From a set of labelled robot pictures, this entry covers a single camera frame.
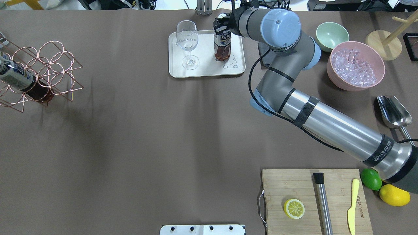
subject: bowl of ice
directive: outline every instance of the bowl of ice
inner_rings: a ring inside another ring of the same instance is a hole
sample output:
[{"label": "bowl of ice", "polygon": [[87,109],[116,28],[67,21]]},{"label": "bowl of ice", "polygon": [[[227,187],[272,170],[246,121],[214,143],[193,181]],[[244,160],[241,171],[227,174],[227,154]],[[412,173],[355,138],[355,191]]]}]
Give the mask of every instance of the bowl of ice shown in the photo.
[{"label": "bowl of ice", "polygon": [[346,91],[360,91],[374,87],[382,81],[385,64],[370,46],[347,41],[331,51],[326,71],[337,87]]}]

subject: lime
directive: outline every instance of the lime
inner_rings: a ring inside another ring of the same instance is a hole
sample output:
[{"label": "lime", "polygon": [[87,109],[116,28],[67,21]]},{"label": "lime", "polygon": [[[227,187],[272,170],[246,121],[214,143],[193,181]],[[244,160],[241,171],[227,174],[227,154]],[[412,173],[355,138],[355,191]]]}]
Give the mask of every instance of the lime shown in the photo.
[{"label": "lime", "polygon": [[292,219],[300,219],[305,214],[303,203],[297,199],[289,199],[285,202],[284,211]]},{"label": "lime", "polygon": [[399,189],[391,184],[384,185],[379,191],[380,198],[391,206],[405,206],[411,200],[409,192]]},{"label": "lime", "polygon": [[379,190],[382,187],[382,179],[374,169],[364,169],[360,178],[363,184],[371,190]]}]

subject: cartoon drawing on tray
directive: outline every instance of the cartoon drawing on tray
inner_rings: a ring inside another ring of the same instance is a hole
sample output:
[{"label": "cartoon drawing on tray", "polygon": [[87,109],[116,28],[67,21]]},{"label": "cartoon drawing on tray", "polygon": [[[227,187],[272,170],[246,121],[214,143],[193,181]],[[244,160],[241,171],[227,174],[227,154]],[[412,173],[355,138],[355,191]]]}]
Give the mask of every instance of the cartoon drawing on tray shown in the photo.
[{"label": "cartoon drawing on tray", "polygon": [[228,60],[224,62],[224,69],[238,68],[238,62],[234,55],[231,55]]}]

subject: cutting board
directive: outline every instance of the cutting board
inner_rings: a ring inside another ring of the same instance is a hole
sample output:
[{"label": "cutting board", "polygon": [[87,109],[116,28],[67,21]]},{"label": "cutting board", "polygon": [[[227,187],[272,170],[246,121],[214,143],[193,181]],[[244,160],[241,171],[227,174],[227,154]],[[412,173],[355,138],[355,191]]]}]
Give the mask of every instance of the cutting board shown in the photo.
[{"label": "cutting board", "polygon": [[[352,180],[360,180],[358,169],[263,169],[263,189],[266,207],[267,235],[322,235],[321,212],[317,190],[312,178],[315,172],[324,173],[326,197],[332,230],[335,235],[350,235],[347,210],[351,207]],[[286,200],[296,198],[305,206],[302,218],[294,220],[285,215]],[[355,215],[356,235],[372,235],[369,212],[360,184]]]}]

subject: bottle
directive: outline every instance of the bottle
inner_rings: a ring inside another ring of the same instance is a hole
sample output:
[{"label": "bottle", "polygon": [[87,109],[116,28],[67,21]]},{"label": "bottle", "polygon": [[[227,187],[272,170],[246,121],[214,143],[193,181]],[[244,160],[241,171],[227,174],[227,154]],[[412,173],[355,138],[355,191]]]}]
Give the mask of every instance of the bottle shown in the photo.
[{"label": "bottle", "polygon": [[49,102],[54,97],[48,85],[37,81],[30,71],[26,71],[23,66],[12,61],[7,54],[2,52],[0,52],[0,80],[40,103]]},{"label": "bottle", "polygon": [[231,55],[231,31],[225,26],[228,19],[226,14],[221,14],[213,23],[215,58],[219,61],[227,60]]}]

